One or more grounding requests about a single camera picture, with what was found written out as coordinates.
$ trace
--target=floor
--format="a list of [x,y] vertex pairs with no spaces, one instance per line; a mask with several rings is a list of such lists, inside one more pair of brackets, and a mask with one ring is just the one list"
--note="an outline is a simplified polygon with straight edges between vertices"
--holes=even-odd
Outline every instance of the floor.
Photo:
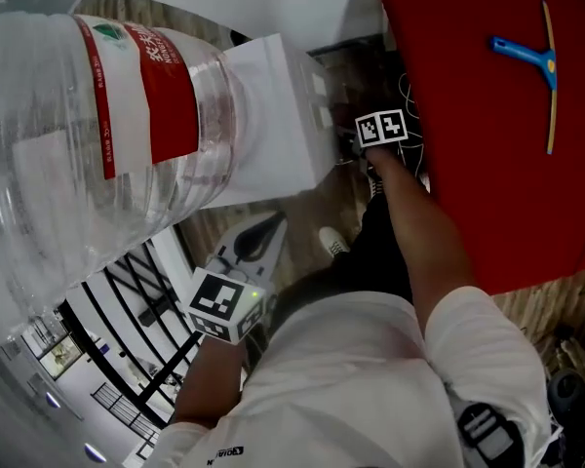
[[[228,29],[149,0],[83,0],[76,12],[174,28],[223,50],[231,46]],[[350,127],[356,108],[368,113],[384,107],[394,108],[395,104],[413,110],[411,115],[415,118],[415,104],[409,98],[403,66],[398,55],[385,52],[382,43],[380,39],[361,40],[316,55],[347,89],[350,104],[337,106],[334,111],[338,125]],[[409,129],[420,134],[415,120],[407,120],[407,123]],[[408,153],[408,167],[420,173],[424,173],[424,163],[420,164],[422,149],[417,145]],[[284,211],[289,232],[274,278],[280,289],[329,264],[330,259],[318,241],[320,227],[330,225],[347,240],[353,240],[368,198],[366,178],[356,163],[348,163],[334,168],[312,191],[286,199],[202,210],[184,220],[180,229],[198,264],[203,265],[230,225],[258,212]],[[494,300],[536,343],[544,360],[552,358],[554,352],[546,347],[546,342],[559,324],[573,327],[575,334],[585,339],[585,271],[541,286],[500,294]]]

